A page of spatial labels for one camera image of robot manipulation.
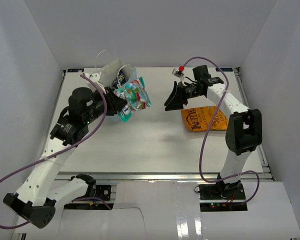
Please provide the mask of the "teal Fox's mint candy bag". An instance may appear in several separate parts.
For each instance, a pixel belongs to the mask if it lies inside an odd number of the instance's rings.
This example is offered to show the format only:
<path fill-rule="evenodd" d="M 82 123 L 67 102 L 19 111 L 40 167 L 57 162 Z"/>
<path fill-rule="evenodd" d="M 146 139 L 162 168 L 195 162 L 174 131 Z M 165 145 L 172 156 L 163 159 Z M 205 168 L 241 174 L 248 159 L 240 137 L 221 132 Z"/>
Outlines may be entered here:
<path fill-rule="evenodd" d="M 145 89 L 142 77 L 126 83 L 122 89 L 116 89 L 114 94 L 127 101 L 127 104 L 118 112 L 119 118 L 125 123 L 137 111 L 150 108 L 152 102 Z"/>

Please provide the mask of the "blue Kettle chips bag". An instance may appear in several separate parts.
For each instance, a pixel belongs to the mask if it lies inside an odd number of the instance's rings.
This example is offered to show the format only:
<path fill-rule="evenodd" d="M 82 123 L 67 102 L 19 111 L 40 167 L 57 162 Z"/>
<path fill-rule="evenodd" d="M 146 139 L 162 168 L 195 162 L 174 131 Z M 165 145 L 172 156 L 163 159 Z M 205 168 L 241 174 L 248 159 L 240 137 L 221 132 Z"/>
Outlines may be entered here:
<path fill-rule="evenodd" d="M 115 79 L 111 83 L 111 88 L 113 90 L 119 89 L 121 86 L 123 86 L 127 82 L 126 76 L 124 71 L 121 69 L 119 71 L 118 76 L 115 77 Z"/>

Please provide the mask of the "orange Kettle chips bag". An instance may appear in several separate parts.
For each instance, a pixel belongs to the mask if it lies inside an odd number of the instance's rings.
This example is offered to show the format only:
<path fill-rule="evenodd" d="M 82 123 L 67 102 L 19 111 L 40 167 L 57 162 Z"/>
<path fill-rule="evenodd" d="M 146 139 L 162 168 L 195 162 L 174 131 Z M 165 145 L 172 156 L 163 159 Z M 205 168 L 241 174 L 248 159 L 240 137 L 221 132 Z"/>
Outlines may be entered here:
<path fill-rule="evenodd" d="M 186 128 L 191 132 L 205 132 L 208 129 L 216 106 L 203 106 L 181 110 L 181 116 Z M 210 127 L 212 131 L 226 131 L 228 119 L 219 109 Z"/>

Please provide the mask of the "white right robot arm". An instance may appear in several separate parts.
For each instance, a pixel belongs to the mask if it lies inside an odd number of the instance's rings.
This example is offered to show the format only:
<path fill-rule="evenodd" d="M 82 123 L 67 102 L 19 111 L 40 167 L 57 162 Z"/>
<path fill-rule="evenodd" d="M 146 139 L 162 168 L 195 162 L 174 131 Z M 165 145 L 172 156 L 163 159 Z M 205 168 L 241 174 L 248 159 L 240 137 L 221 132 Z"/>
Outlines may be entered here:
<path fill-rule="evenodd" d="M 172 71 L 180 81 L 173 83 L 172 92 L 164 103 L 165 111 L 182 110 L 189 99 L 204 96 L 216 104 L 216 114 L 222 111 L 225 115 L 228 152 L 214 184 L 216 195 L 226 200 L 239 188 L 248 157 L 262 143 L 262 114 L 241 103 L 228 91 L 229 80 L 212 77 L 206 65 L 193 68 L 193 83 L 185 83 L 184 69 L 180 66 Z"/>

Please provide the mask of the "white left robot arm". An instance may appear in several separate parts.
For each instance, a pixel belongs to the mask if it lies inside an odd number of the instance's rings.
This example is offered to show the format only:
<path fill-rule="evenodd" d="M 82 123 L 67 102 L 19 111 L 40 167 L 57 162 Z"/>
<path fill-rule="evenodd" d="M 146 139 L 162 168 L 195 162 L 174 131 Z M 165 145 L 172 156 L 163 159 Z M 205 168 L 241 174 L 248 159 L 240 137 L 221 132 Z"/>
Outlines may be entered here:
<path fill-rule="evenodd" d="M 126 105 L 127 101 L 115 95 L 110 88 L 102 93 L 88 87 L 74 89 L 68 105 L 60 112 L 50 132 L 42 162 L 33 168 L 15 193 L 6 194 L 3 203 L 27 222 L 42 229 L 50 223 L 58 208 L 77 198 L 89 200 L 95 197 L 96 181 L 83 173 L 73 176 L 67 184 L 55 190 L 50 187 L 84 137 L 92 135 L 89 124 L 98 118 L 118 114 Z"/>

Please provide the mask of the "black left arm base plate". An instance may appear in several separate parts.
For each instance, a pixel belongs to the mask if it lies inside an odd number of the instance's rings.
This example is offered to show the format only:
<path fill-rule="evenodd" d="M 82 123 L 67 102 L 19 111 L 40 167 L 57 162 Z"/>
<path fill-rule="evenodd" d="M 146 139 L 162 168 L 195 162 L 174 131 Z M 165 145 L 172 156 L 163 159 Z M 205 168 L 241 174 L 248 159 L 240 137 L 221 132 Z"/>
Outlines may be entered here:
<path fill-rule="evenodd" d="M 109 201 L 111 199 L 111 192 L 111 185 L 96 185 L 94 197 L 100 198 L 104 201 Z"/>

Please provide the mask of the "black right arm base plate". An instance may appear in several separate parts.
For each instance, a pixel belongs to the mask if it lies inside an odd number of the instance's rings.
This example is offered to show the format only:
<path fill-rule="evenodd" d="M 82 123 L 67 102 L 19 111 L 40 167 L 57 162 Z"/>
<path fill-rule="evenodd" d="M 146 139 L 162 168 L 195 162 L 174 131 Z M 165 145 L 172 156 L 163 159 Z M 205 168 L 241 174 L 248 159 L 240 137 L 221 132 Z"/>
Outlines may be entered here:
<path fill-rule="evenodd" d="M 194 191 L 199 193 L 201 200 L 245 200 L 246 195 L 241 184 L 238 188 L 221 192 L 215 184 L 199 184 Z"/>

